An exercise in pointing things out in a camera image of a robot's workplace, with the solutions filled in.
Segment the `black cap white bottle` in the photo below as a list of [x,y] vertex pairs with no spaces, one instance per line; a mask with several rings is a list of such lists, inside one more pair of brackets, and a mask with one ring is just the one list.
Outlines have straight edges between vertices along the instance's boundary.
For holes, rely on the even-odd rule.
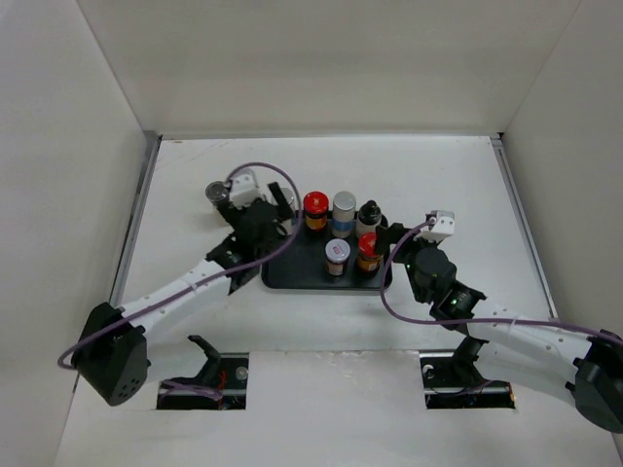
[[362,237],[364,234],[374,232],[376,226],[382,221],[382,211],[379,205],[373,200],[366,201],[358,210],[355,222],[355,236]]

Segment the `red lid jar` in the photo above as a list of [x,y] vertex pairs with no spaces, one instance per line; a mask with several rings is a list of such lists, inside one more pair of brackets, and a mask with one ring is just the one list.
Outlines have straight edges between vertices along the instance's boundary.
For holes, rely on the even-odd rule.
[[381,268],[383,256],[376,252],[376,242],[374,232],[365,233],[358,239],[355,266],[361,279],[371,279]]
[[321,191],[307,193],[303,199],[304,221],[310,234],[320,235],[326,230],[329,199]]

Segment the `white lid spice jar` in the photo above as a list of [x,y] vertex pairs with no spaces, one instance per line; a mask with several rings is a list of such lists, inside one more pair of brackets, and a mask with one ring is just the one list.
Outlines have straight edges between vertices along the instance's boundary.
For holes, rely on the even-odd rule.
[[343,238],[330,239],[325,247],[325,271],[331,280],[345,276],[351,253],[348,242]]

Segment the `grey lid salt shaker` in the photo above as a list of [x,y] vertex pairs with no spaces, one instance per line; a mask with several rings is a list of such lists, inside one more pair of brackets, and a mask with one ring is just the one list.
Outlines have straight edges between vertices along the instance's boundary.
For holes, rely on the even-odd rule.
[[205,187],[204,194],[220,214],[230,206],[230,186],[225,181],[217,180],[209,183]]

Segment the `silver lid blue jar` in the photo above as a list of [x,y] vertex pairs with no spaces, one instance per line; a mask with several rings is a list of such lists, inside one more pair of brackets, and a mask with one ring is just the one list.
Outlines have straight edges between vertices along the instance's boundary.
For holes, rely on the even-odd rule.
[[289,234],[292,234],[292,229],[296,223],[296,217],[297,217],[296,197],[295,197],[294,192],[289,188],[283,188],[282,193],[292,211],[291,217],[287,221],[283,222],[283,227],[286,228],[286,231]]

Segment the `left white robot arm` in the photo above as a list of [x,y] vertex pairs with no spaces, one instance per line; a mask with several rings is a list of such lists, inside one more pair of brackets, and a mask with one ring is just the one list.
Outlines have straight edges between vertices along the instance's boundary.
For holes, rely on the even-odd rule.
[[220,355],[203,337],[188,336],[202,354],[192,356],[185,369],[181,361],[151,352],[157,338],[195,313],[200,300],[223,304],[290,246],[283,225],[295,212],[277,182],[268,189],[265,197],[249,174],[208,185],[207,197],[232,232],[159,290],[118,307],[104,302],[93,308],[78,342],[59,357],[59,366],[76,371],[111,407],[127,402],[152,379],[217,398],[210,385],[218,377]]

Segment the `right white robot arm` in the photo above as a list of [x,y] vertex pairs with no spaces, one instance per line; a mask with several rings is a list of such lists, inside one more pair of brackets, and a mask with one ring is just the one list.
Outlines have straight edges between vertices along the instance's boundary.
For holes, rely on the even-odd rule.
[[454,223],[430,214],[412,229],[399,223],[376,229],[374,251],[404,266],[414,299],[430,317],[389,314],[405,323],[462,334],[452,360],[454,378],[466,385],[500,380],[524,385],[574,407],[610,433],[622,431],[622,339],[607,330],[528,319],[457,279],[441,249]]

